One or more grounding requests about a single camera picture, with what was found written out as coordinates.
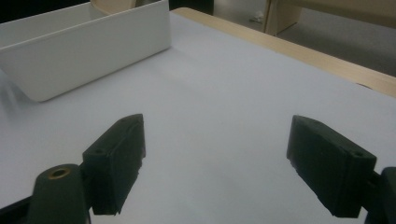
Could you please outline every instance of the beige object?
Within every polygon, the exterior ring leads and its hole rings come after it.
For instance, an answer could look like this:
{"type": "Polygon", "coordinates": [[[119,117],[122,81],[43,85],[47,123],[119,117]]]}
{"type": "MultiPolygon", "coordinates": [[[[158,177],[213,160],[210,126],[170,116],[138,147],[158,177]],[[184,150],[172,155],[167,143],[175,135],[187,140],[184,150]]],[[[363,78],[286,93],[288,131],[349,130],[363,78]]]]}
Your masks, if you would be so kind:
{"type": "Polygon", "coordinates": [[[91,4],[107,15],[140,6],[142,0],[91,0],[91,4]]]}
{"type": "Polygon", "coordinates": [[[263,31],[276,35],[287,29],[299,20],[302,7],[396,28],[395,0],[267,0],[263,31]]]}
{"type": "Polygon", "coordinates": [[[250,43],[287,55],[303,63],[327,71],[328,73],[396,98],[396,77],[391,77],[375,70],[349,63],[313,49],[296,45],[289,41],[266,35],[242,25],[215,18],[189,8],[178,8],[173,12],[190,20],[220,30],[226,34],[239,37],[250,43]]]}

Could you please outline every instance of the white tray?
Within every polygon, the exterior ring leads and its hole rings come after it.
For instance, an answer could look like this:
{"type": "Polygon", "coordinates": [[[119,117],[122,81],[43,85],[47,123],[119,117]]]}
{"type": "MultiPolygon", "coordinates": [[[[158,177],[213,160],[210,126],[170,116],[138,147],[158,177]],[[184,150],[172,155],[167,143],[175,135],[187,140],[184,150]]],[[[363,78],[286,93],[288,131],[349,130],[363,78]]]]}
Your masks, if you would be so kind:
{"type": "Polygon", "coordinates": [[[45,101],[170,44],[167,0],[109,16],[86,3],[0,24],[0,69],[45,101]]]}

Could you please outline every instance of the white plastic container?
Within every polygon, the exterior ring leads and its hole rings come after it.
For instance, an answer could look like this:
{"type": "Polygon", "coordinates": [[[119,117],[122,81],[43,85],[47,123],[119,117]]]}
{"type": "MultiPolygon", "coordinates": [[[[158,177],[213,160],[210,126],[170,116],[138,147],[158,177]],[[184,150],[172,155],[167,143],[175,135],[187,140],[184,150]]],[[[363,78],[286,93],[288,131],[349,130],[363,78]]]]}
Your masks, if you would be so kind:
{"type": "Polygon", "coordinates": [[[87,3],[0,24],[0,69],[45,101],[170,43],[167,0],[109,16],[87,3]]]}

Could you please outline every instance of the gray floor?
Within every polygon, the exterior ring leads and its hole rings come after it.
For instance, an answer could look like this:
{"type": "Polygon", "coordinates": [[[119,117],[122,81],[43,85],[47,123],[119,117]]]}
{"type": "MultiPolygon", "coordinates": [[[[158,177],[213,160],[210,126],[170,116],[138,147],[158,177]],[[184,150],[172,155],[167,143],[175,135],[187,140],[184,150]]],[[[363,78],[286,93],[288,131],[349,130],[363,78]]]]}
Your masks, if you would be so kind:
{"type": "MultiPolygon", "coordinates": [[[[215,0],[215,16],[260,30],[251,22],[265,0],[215,0]]],[[[303,9],[279,38],[396,77],[396,29],[303,9]]]]}

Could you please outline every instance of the white bin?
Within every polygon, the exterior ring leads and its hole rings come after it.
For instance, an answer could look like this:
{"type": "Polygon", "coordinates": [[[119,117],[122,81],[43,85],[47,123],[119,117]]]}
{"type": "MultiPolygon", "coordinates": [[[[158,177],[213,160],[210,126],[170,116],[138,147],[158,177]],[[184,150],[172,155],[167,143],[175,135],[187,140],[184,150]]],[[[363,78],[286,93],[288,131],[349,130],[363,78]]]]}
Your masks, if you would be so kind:
{"type": "Polygon", "coordinates": [[[109,16],[86,3],[0,24],[0,69],[45,101],[170,44],[167,0],[109,16]]]}

